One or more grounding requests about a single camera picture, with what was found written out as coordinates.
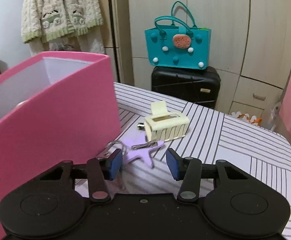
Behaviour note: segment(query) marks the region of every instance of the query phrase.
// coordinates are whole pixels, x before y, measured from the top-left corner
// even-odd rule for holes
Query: teal bag
[[[182,20],[173,17],[176,3],[181,3],[190,19],[192,28]],[[159,25],[161,20],[171,20],[171,25]],[[176,1],[171,9],[171,16],[155,19],[155,28],[145,31],[148,57],[153,66],[205,69],[208,66],[211,30],[198,28],[189,9]]]

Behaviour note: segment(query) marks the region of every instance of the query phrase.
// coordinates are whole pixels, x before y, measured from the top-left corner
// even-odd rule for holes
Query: open pink box
[[[0,75],[0,200],[62,160],[85,163],[119,133],[108,56],[43,52],[5,71]]]

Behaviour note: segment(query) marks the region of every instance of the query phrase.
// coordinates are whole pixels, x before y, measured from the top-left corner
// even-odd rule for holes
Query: suitcase
[[[175,67],[155,67],[151,90],[189,102],[214,108],[221,79],[213,67],[205,70]]]

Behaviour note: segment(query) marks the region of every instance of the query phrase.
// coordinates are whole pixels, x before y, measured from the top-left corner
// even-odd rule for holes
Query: cream toy toaster
[[[148,141],[171,141],[184,137],[189,118],[181,112],[168,112],[165,101],[151,103],[152,115],[145,117]]]

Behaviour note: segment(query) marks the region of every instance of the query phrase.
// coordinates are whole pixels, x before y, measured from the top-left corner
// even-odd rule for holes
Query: cabinet drawer
[[[240,77],[233,101],[265,109],[273,107],[280,99],[282,89]]]
[[[247,106],[244,104],[240,104],[237,102],[232,102],[229,114],[231,114],[232,112],[238,112],[240,111],[242,114],[249,114],[250,117],[252,117],[253,115],[257,116],[257,117],[261,117],[263,110],[260,108],[256,108],[256,107],[252,107],[252,106]]]

